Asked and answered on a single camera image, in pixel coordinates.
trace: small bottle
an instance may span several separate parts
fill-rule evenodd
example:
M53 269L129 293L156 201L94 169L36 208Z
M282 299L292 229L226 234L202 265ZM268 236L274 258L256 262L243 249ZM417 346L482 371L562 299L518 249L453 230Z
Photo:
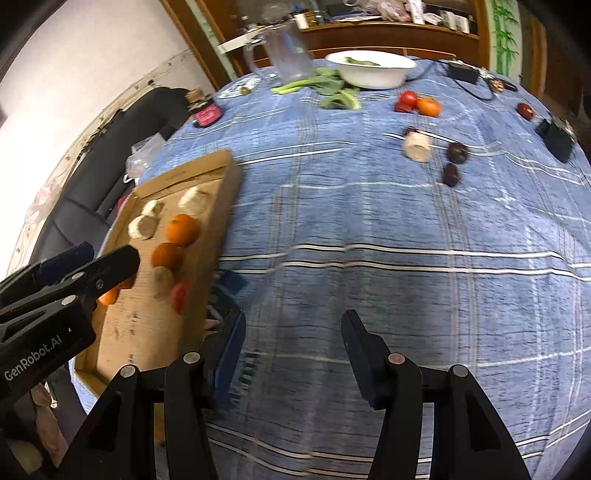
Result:
M189 102L189 113L193 116L193 126L206 128L222 117L222 108L212 95L205 95L201 88L190 91L185 98Z

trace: white mushroom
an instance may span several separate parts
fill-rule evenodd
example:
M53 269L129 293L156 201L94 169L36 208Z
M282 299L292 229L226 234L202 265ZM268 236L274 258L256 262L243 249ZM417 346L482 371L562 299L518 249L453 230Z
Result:
M419 132L409 132L402 145L404 154L414 161L428 162L431 157L429 137Z
M185 211L188 215L197 216L205 213L209 195L199 190L199 187L189 188L178 201L178 208Z
M174 276L168 268L154 267L152 269L152 292L155 299L167 300L173 286Z
M148 215L140 215L130 221L127 231L131 238L147 240L156 232L158 220Z
M142 208L142 215L148 215L150 217L157 217L162 212L164 203L159 200L150 200Z

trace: black sofa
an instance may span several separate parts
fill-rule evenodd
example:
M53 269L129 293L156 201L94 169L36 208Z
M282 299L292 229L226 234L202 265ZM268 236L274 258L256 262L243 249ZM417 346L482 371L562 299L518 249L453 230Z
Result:
M116 216L118 200L135 186L123 183L131 146L156 133L168 139L187 120L187 90L157 87L119 111L94 137L49 214L30 263L53 257L73 245L90 243L95 254Z

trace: blue cloth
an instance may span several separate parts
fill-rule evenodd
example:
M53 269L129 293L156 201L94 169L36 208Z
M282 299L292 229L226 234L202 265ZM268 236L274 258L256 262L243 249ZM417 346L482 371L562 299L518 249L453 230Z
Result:
M441 115L393 112L406 88ZM442 65L359 97L359 111L320 109L311 89L221 99L218 123L185 124L142 177L222 148L244 170L220 259L248 282L241 360L208 429L220 479L365 478L383 412L357 388L346 309L418 365L466 365L533 477L550 479L591 419L589 163L578 146L568 164L547 151L515 111L548 117L526 91L483 102ZM429 163L405 157L408 126L430 137ZM450 141L470 151L455 188L441 183ZM425 406L418 478L432 434Z

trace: tangerine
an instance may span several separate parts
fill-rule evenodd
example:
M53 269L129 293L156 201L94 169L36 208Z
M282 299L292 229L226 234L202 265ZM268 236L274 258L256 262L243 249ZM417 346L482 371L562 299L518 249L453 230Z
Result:
M130 288L132 288L134 286L136 276L137 276L137 273L134 273L127 280L124 280L123 282L121 282L119 284L119 288L121 290L129 290Z
M435 98L419 98L417 108L425 116L439 116L441 113L441 104Z
M201 225L198 220L184 213L179 213L166 227L166 238L179 247L186 247L195 241L200 231Z
M175 244L160 244L152 252L152 266L176 270L183 262L183 249Z
M110 289L109 291L103 293L99 297L99 302L103 305L113 305L117 301L117 297L119 296L119 287L115 287Z

